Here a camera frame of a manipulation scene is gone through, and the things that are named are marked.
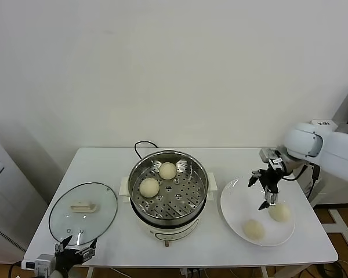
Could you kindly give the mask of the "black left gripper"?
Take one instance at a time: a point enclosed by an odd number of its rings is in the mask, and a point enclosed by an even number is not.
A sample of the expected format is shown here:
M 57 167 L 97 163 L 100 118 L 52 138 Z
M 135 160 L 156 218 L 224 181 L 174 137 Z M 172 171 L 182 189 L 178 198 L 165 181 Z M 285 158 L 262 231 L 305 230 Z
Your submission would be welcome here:
M 89 247 L 81 250 L 65 249 L 72 235 L 55 244 L 56 269 L 71 269 L 74 265 L 80 265 L 81 260 L 90 260 L 96 254 L 96 245 L 98 238 L 95 238 Z

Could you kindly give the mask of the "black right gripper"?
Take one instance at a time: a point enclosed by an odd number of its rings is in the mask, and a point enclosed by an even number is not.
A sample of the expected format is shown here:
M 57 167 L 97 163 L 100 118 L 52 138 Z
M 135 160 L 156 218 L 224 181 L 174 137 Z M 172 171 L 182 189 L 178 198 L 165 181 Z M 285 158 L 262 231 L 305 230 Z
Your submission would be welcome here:
M 281 169 L 260 169 L 252 172 L 252 176 L 249 179 L 248 187 L 254 186 L 257 180 L 260 178 L 260 183 L 264 193 L 264 202 L 260 205 L 258 210 L 264 210 L 269 207 L 275 206 L 277 202 L 278 182 L 282 179 Z

